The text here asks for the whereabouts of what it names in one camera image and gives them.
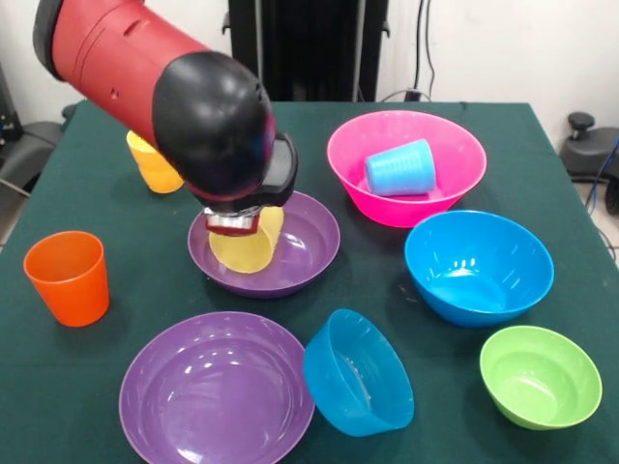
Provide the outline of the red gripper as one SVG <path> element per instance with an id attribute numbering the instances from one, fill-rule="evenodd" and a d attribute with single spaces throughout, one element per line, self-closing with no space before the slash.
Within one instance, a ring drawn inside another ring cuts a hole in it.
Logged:
<path id="1" fill-rule="evenodd" d="M 255 234 L 258 224 L 259 215 L 207 215 L 205 219 L 205 225 L 209 232 L 228 237 L 244 237 Z"/>

